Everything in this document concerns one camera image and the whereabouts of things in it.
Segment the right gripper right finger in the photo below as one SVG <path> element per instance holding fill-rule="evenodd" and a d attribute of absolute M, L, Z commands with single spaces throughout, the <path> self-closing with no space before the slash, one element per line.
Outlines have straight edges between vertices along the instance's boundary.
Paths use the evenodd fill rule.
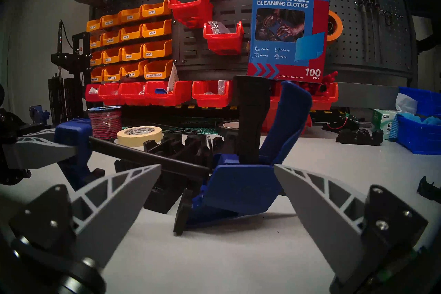
<path fill-rule="evenodd" d="M 322 174 L 284 165 L 274 172 L 333 284 L 383 284 L 415 258 L 428 221 L 385 187 L 362 194 Z"/>

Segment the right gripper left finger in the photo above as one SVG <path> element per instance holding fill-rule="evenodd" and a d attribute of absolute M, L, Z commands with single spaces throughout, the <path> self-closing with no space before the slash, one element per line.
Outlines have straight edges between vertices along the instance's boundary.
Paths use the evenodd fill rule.
<path fill-rule="evenodd" d="M 161 165 L 104 176 L 74 194 L 56 184 L 20 209 L 9 226 L 34 247 L 71 257 L 90 258 L 104 268 L 138 217 Z"/>

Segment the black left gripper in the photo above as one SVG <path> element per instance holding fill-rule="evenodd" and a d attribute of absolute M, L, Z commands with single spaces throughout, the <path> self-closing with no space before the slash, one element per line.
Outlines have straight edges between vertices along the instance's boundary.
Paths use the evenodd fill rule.
<path fill-rule="evenodd" d="M 15 117 L 1 108 L 1 185 L 16 185 L 21 181 L 22 172 L 12 169 L 39 169 L 77 155 L 76 146 L 51 142 L 55 128 L 17 138 Z"/>

